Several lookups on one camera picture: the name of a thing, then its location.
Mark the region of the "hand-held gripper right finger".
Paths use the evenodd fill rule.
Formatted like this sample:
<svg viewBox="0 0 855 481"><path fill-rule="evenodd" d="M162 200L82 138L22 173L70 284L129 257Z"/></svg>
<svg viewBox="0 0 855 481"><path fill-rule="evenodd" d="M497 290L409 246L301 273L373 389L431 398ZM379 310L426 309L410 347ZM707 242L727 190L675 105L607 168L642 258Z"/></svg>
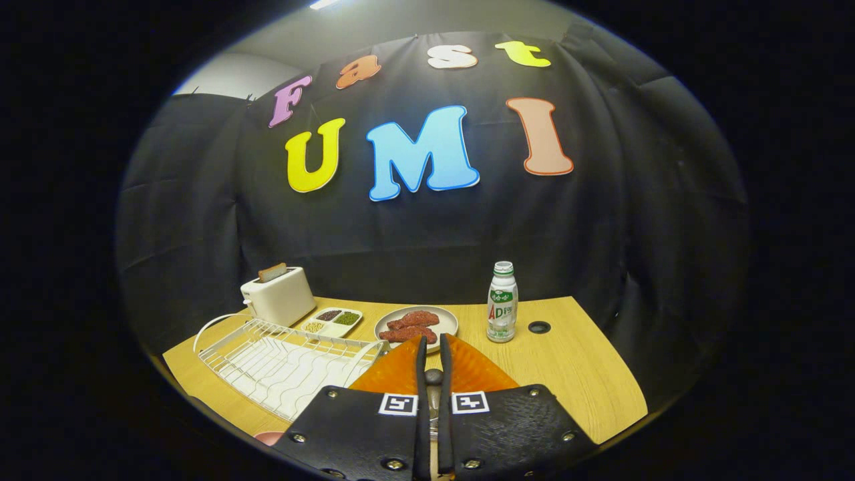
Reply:
<svg viewBox="0 0 855 481"><path fill-rule="evenodd" d="M598 445L542 384L520 385L476 348L440 337L438 468L454 480L556 480Z"/></svg>

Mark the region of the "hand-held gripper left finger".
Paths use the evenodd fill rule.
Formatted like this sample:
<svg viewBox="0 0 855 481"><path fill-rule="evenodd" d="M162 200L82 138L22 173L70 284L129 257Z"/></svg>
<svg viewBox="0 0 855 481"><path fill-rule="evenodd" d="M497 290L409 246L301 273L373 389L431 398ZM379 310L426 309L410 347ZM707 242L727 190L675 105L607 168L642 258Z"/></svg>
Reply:
<svg viewBox="0 0 855 481"><path fill-rule="evenodd" d="M272 449L320 479L430 479L426 350L418 336L350 387L322 387Z"/></svg>

